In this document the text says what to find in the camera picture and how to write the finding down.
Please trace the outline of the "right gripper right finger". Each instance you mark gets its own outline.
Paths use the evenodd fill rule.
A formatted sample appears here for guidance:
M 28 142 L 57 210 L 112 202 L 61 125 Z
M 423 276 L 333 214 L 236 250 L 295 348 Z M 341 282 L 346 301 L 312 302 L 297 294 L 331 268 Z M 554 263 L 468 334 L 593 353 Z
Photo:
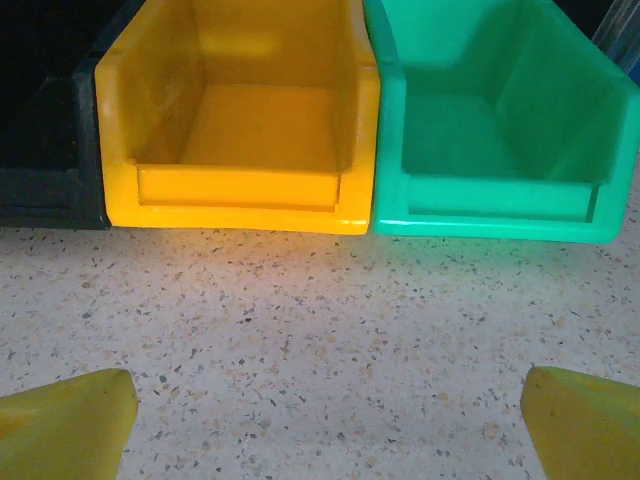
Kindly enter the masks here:
M 547 480 L 640 480 L 640 387 L 534 367 L 520 400 Z

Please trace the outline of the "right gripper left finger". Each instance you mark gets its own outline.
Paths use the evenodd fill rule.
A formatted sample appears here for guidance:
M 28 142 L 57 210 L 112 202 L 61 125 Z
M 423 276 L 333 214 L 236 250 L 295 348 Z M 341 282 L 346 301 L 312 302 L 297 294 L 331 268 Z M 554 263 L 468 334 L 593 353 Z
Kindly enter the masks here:
M 0 397 L 0 480 L 115 480 L 137 411 L 115 368 Z

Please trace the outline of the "black plastic bin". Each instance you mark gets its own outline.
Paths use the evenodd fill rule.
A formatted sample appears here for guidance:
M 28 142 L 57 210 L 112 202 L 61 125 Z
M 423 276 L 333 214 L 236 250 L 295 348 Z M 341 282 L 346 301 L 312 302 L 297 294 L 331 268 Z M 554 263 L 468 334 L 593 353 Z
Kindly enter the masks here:
M 0 226 L 100 230 L 95 69 L 145 0 L 0 0 Z

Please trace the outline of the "green plastic bin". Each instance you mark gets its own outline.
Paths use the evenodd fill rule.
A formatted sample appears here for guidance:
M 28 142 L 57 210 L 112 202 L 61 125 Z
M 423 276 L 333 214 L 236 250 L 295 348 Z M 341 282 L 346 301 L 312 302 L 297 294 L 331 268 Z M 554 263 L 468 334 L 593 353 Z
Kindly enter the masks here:
M 602 243 L 640 87 L 554 0 L 363 0 L 381 82 L 376 233 Z

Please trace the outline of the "yellow plastic bin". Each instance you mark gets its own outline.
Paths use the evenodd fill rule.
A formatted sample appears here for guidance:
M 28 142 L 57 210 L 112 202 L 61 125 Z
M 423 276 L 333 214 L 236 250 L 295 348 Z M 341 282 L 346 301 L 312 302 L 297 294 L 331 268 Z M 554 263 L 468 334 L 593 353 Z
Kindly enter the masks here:
M 114 225 L 367 231 L 380 78 L 363 0 L 143 0 L 95 88 Z

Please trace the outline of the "aluminium frame post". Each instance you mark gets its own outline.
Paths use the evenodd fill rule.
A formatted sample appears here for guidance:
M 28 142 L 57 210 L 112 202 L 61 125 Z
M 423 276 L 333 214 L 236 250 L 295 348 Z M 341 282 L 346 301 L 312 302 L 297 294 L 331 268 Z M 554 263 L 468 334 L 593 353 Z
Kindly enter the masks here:
M 613 0 L 593 42 L 640 86 L 640 0 Z

